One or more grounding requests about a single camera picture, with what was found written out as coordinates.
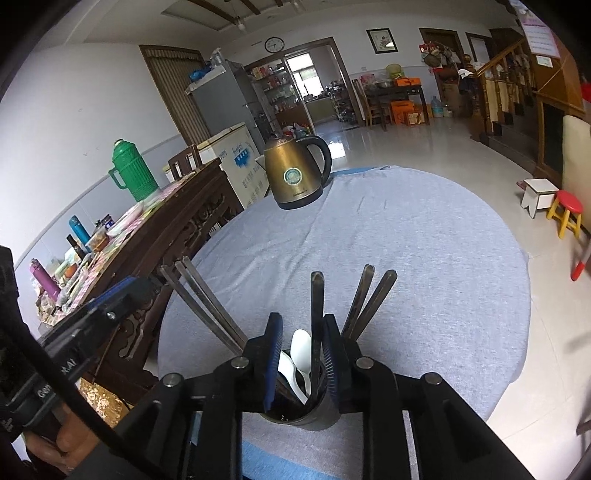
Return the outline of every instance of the framed picture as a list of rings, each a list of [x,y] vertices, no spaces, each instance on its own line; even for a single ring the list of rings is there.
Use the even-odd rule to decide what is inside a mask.
[[[376,53],[392,53],[398,51],[392,32],[389,28],[373,28],[366,30]]]

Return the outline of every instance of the blue thermos bottle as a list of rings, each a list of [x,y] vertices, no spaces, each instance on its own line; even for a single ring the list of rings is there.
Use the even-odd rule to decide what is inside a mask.
[[[84,245],[84,247],[86,247],[88,240],[90,240],[90,235],[88,234],[84,226],[80,223],[78,217],[74,215],[72,218],[70,218],[70,221],[68,223],[70,224],[70,227],[72,227],[72,230],[74,230],[74,233],[80,240],[80,243]]]

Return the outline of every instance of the kettle label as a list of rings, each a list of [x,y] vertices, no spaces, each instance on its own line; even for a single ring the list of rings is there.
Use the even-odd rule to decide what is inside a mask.
[[[298,185],[301,182],[301,172],[299,168],[291,167],[288,168],[283,174],[283,180],[288,185]]]

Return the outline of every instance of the door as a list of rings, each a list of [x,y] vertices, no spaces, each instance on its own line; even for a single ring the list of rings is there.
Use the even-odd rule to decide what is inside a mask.
[[[139,49],[160,96],[187,145],[199,145],[211,137],[193,101],[185,93],[189,74],[203,68],[201,53],[186,48],[140,45]]]
[[[464,66],[464,49],[455,30],[442,30],[440,28],[419,28],[419,30],[425,43],[432,41],[452,49],[460,59],[458,66]]]
[[[466,38],[470,44],[472,62],[487,63],[496,55],[495,43],[492,37],[477,35],[475,33],[466,33]]]

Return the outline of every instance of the cardboard box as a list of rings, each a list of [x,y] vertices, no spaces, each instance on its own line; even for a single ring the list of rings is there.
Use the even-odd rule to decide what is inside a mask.
[[[419,77],[402,77],[396,79],[396,85],[399,87],[408,85],[421,85],[421,79]]]
[[[409,127],[425,123],[425,114],[423,112],[405,112],[404,123]]]
[[[404,123],[404,114],[415,111],[414,102],[411,100],[396,100],[390,102],[390,108],[392,109],[392,119],[397,125]]]

